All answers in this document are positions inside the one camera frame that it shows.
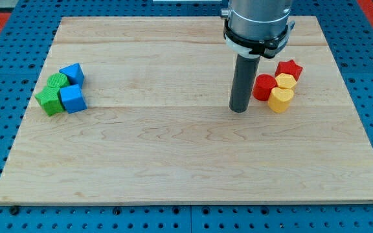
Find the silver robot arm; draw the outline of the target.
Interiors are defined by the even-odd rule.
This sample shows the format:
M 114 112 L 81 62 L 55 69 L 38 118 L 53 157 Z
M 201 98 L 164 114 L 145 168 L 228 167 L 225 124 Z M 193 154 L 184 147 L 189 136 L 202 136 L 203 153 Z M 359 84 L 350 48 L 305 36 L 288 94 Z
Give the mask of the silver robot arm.
M 247 59 L 274 58 L 287 44 L 292 0 L 230 0 L 220 12 L 229 48 Z

